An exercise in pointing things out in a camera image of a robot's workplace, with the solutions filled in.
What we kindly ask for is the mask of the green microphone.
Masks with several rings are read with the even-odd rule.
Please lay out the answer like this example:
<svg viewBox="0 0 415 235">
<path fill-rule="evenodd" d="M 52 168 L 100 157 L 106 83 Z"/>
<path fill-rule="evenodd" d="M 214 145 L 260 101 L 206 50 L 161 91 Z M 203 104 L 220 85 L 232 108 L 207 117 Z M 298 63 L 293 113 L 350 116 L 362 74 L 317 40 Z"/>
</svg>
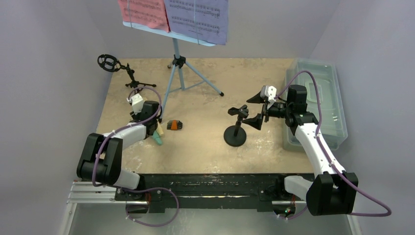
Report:
<svg viewBox="0 0 415 235">
<path fill-rule="evenodd" d="M 163 141 L 161 139 L 160 134 L 157 131 L 154 131 L 153 135 L 152 135 L 152 139 L 155 141 L 155 143 L 157 145 L 162 145 Z"/>
</svg>

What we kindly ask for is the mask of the clear plastic storage box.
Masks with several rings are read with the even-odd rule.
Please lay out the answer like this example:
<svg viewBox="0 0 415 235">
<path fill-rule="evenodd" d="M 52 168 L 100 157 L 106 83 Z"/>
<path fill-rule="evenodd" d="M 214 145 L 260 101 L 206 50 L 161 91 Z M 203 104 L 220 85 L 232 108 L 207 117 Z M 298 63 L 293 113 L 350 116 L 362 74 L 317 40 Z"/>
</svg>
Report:
<svg viewBox="0 0 415 235">
<path fill-rule="evenodd" d="M 296 58 L 286 70 L 283 88 L 297 72 L 303 70 L 311 72 L 316 80 L 323 117 L 320 131 L 328 147 L 335 151 L 348 137 L 336 67 L 334 63 L 326 61 Z M 307 111 L 313 113 L 319 119 L 317 95 L 310 76 L 302 73 L 291 85 L 294 84 L 306 87 Z M 284 150 L 304 152 L 300 142 L 285 124 L 282 127 L 282 136 Z"/>
</svg>

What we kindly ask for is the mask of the black round-base mic stand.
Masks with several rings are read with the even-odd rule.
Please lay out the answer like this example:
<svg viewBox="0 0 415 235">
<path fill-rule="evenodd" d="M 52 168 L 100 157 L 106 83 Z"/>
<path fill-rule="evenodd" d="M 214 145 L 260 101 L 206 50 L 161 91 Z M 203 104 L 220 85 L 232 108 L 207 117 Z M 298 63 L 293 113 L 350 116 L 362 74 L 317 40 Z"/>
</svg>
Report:
<svg viewBox="0 0 415 235">
<path fill-rule="evenodd" d="M 248 106 L 245 104 L 240 108 L 232 107 L 228 109 L 228 114 L 231 116 L 237 115 L 237 121 L 235 125 L 229 126 L 224 131 L 225 142 L 232 147 L 242 146 L 247 138 L 245 130 L 241 127 L 242 121 L 249 115 Z"/>
</svg>

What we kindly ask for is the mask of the purple sheet music page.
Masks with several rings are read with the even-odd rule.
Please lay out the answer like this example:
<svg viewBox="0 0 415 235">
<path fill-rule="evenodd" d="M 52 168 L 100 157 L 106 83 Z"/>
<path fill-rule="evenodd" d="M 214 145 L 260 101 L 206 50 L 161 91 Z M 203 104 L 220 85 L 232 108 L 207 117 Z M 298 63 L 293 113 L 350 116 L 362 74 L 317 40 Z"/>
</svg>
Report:
<svg viewBox="0 0 415 235">
<path fill-rule="evenodd" d="M 165 0 L 170 30 L 216 45 L 228 38 L 228 0 Z"/>
</svg>

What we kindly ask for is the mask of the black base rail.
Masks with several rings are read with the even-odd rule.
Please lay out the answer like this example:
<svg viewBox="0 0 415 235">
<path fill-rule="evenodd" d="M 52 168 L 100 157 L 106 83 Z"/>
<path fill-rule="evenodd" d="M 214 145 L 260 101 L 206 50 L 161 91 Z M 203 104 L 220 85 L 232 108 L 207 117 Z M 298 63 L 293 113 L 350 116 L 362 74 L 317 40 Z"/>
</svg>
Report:
<svg viewBox="0 0 415 235">
<path fill-rule="evenodd" d="M 135 206 L 149 213 L 180 208 L 293 214 L 304 208 L 305 201 L 282 191 L 284 177 L 278 173 L 145 174 L 145 185 L 153 191 L 141 194 L 81 181 L 72 184 L 68 202 Z"/>
</svg>

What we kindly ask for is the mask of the orange hex key set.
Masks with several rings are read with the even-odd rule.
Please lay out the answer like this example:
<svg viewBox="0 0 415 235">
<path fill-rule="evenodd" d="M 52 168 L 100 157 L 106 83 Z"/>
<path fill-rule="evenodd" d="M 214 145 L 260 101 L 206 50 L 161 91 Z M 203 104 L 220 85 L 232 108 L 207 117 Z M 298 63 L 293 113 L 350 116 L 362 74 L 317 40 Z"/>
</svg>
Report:
<svg viewBox="0 0 415 235">
<path fill-rule="evenodd" d="M 179 120 L 170 120 L 167 122 L 166 128 L 168 130 L 181 130 L 183 128 L 183 123 Z"/>
</svg>

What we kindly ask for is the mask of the blue music stand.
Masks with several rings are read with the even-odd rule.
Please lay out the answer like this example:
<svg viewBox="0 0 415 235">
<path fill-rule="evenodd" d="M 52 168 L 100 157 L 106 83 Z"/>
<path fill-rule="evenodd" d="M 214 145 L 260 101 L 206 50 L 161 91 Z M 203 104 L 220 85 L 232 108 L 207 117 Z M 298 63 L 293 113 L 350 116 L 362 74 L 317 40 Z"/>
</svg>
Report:
<svg viewBox="0 0 415 235">
<path fill-rule="evenodd" d="M 175 91 L 178 91 L 178 90 L 182 90 L 182 91 L 189 90 L 189 89 L 191 89 L 193 87 L 196 87 L 198 85 L 201 85 L 203 83 L 207 83 L 220 96 L 224 96 L 224 93 L 219 88 L 217 88 L 210 80 L 208 80 L 197 69 L 195 69 L 184 56 L 181 56 L 180 51 L 179 51 L 178 41 L 182 40 L 182 41 L 185 41 L 185 42 L 191 42 L 191 43 L 195 43 L 195 44 L 199 44 L 199 45 L 207 46 L 207 47 L 212 47 L 215 44 L 208 43 L 208 42 L 203 41 L 203 40 L 194 39 L 194 38 L 185 36 L 183 34 L 178 34 L 178 33 L 174 33 L 174 32 L 166 32 L 166 31 L 163 31 L 163 30 L 160 30 L 160 29 L 152 29 L 152 28 L 149 28 L 145 25 L 138 24 L 138 23 L 132 23 L 132 22 L 124 21 L 123 25 L 126 26 L 126 27 L 129 27 L 129 28 L 132 28 L 132 29 L 137 29 L 137 30 L 141 30 L 141 31 L 150 32 L 150 33 L 153 33 L 153 34 L 169 37 L 173 41 L 174 58 L 173 58 L 172 62 L 170 63 L 171 74 L 170 74 L 167 89 L 166 89 L 166 92 L 165 92 L 165 95 L 164 95 L 164 98 L 163 98 L 163 101 L 162 101 L 162 111 L 161 111 L 161 116 L 159 118 L 159 121 L 162 121 L 162 119 L 163 119 L 163 115 L 164 115 L 164 112 L 165 112 L 165 106 L 167 104 L 167 99 L 168 99 L 169 94 L 172 93 L 172 92 L 175 92 Z M 185 82 L 184 82 L 183 66 L 187 66 L 188 68 L 190 68 L 196 75 L 198 75 L 202 79 L 202 81 L 199 82 L 199 83 L 193 84 L 189 87 L 186 87 Z M 177 72 L 178 75 L 179 75 L 180 87 L 177 88 L 177 89 L 172 90 L 171 85 L 172 85 L 172 82 L 173 82 L 173 77 L 174 77 L 175 72 Z"/>
</svg>

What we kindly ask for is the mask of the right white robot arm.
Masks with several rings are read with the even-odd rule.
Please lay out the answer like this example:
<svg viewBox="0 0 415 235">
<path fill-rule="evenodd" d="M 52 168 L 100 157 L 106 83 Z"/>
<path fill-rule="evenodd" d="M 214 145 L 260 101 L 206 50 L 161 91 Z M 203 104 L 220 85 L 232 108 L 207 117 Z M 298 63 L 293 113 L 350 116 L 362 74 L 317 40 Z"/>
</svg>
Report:
<svg viewBox="0 0 415 235">
<path fill-rule="evenodd" d="M 313 216 L 351 214 L 358 178 L 342 166 L 336 167 L 335 157 L 327 148 L 318 129 L 315 115 L 307 111 L 307 89 L 302 85 L 288 87 L 285 102 L 278 102 L 276 88 L 263 86 L 261 91 L 248 99 L 248 103 L 262 104 L 262 110 L 244 124 L 260 130 L 270 117 L 284 118 L 285 124 L 301 143 L 314 170 L 315 179 L 309 181 L 298 175 L 286 176 L 275 185 L 276 196 L 287 199 L 292 194 L 304 200 Z"/>
</svg>

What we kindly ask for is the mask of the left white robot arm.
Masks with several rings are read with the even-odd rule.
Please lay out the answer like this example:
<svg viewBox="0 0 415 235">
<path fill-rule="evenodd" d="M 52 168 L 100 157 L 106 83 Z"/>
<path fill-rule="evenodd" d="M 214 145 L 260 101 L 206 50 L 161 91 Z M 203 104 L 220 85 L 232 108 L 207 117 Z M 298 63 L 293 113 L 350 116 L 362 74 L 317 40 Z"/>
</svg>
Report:
<svg viewBox="0 0 415 235">
<path fill-rule="evenodd" d="M 83 180 L 95 181 L 97 185 L 126 188 L 133 200 L 142 199 L 146 194 L 145 179 L 122 169 L 122 152 L 154 134 L 158 127 L 159 106 L 157 101 L 144 101 L 140 112 L 130 113 L 133 121 L 126 126 L 106 134 L 89 134 L 76 175 Z"/>
</svg>

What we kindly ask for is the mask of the beige microphone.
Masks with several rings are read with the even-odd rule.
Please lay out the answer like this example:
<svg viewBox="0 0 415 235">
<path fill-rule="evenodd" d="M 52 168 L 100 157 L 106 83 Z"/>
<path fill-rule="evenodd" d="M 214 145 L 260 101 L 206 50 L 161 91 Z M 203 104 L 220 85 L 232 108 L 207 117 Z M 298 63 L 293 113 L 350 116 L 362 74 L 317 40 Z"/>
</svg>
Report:
<svg viewBox="0 0 415 235">
<path fill-rule="evenodd" d="M 142 120 L 150 118 L 156 114 L 152 119 L 145 122 L 143 125 L 146 127 L 147 135 L 153 135 L 157 128 L 160 126 L 160 118 L 162 114 L 162 106 L 157 101 L 145 100 L 140 117 Z"/>
</svg>

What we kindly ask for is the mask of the red sheet music page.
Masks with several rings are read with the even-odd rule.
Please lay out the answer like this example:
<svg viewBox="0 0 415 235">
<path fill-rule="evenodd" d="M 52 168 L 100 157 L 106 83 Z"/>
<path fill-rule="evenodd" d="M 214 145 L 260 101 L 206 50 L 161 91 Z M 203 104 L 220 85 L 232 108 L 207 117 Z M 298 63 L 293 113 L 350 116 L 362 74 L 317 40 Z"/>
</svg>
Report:
<svg viewBox="0 0 415 235">
<path fill-rule="evenodd" d="M 118 0 L 122 19 L 151 29 L 169 32 L 166 8 L 163 0 Z"/>
</svg>

